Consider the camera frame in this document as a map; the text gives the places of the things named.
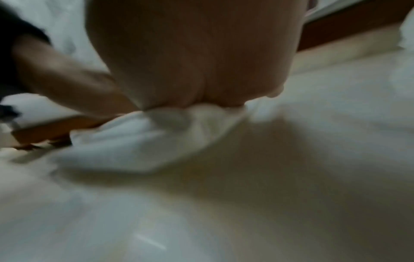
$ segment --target person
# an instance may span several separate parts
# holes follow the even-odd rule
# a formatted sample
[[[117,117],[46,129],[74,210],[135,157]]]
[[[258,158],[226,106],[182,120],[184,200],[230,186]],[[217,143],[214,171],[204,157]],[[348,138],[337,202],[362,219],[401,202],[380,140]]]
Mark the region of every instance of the person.
[[[97,117],[156,107],[237,107],[283,91],[314,0],[87,0],[86,30],[110,74],[56,51],[1,3],[0,100],[36,93]],[[18,114],[0,108],[0,118]]]

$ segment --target towel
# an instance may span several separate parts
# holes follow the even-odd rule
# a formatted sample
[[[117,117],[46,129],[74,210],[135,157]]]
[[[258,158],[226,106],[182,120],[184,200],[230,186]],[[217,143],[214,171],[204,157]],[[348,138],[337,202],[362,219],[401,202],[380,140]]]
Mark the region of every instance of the towel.
[[[72,132],[73,146],[50,160],[67,169],[150,173],[216,143],[247,111],[199,104],[134,112],[96,129]]]

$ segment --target cloth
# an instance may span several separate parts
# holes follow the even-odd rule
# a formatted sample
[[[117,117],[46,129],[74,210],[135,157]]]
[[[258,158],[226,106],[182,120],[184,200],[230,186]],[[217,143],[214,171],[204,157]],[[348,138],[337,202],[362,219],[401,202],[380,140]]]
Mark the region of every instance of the cloth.
[[[135,112],[72,132],[73,147],[50,158],[69,169],[148,173],[216,143],[246,116],[245,107],[210,104]]]

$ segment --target brown wooden edge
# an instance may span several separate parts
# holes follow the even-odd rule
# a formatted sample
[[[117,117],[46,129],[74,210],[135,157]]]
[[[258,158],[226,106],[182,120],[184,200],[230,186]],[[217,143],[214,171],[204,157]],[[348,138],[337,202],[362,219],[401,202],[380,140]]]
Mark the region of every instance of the brown wooden edge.
[[[304,26],[299,51],[351,35],[402,22],[414,7],[414,0],[366,0]],[[109,120],[72,117],[13,132],[23,146],[45,140],[67,140],[74,129],[100,126]]]
[[[305,24],[298,51],[404,21],[414,0],[365,0]]]

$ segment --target glossy surface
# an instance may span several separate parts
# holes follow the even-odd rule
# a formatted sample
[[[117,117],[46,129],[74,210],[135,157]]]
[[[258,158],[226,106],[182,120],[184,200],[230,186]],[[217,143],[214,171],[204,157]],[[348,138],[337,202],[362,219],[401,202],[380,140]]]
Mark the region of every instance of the glossy surface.
[[[414,98],[390,82],[406,56],[294,76],[218,145],[147,177],[3,150],[0,261],[411,261]]]

